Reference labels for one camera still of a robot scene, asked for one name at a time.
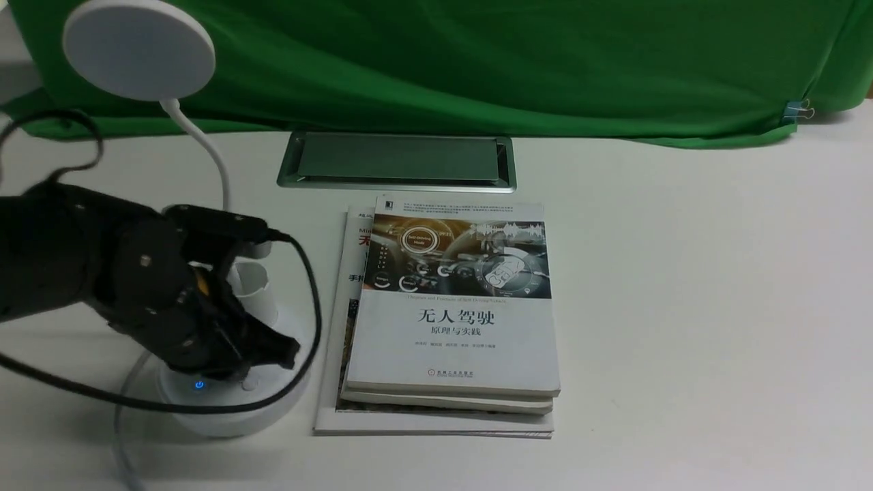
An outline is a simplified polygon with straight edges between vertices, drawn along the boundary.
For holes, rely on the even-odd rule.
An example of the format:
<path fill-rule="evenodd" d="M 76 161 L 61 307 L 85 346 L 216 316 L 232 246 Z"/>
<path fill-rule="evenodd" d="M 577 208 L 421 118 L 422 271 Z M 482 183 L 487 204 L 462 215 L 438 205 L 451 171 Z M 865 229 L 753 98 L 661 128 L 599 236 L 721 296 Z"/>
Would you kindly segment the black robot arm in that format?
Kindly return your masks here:
<path fill-rule="evenodd" d="M 194 205 L 156 211 L 74 185 L 2 198 L 2 321 L 83 303 L 172 370 L 216 380 L 293 369 L 300 345 L 246 312 L 228 274 L 264 220 Z"/>

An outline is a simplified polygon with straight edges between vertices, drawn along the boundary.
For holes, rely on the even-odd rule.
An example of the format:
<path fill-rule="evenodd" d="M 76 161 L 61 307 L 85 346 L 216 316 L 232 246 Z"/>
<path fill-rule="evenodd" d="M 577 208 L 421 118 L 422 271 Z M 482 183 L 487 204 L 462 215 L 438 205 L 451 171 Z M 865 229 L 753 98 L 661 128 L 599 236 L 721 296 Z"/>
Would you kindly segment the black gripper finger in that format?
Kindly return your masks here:
<path fill-rule="evenodd" d="M 273 330 L 261 321 L 244 321 L 240 327 L 242 361 L 240 375 L 247 375 L 253 367 L 278 366 L 295 368 L 295 358 L 301 345 L 295 338 Z"/>

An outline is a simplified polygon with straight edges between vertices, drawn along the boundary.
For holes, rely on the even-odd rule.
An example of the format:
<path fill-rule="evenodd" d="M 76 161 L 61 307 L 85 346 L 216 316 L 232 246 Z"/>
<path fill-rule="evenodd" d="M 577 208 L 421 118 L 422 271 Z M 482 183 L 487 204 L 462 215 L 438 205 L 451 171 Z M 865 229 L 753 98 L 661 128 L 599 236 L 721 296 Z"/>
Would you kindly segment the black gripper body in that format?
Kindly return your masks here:
<path fill-rule="evenodd" d="M 103 271 L 96 310 L 172 371 L 226 380 L 240 376 L 240 327 L 250 317 L 227 276 L 181 254 L 183 236 L 166 218 L 125 224 Z"/>

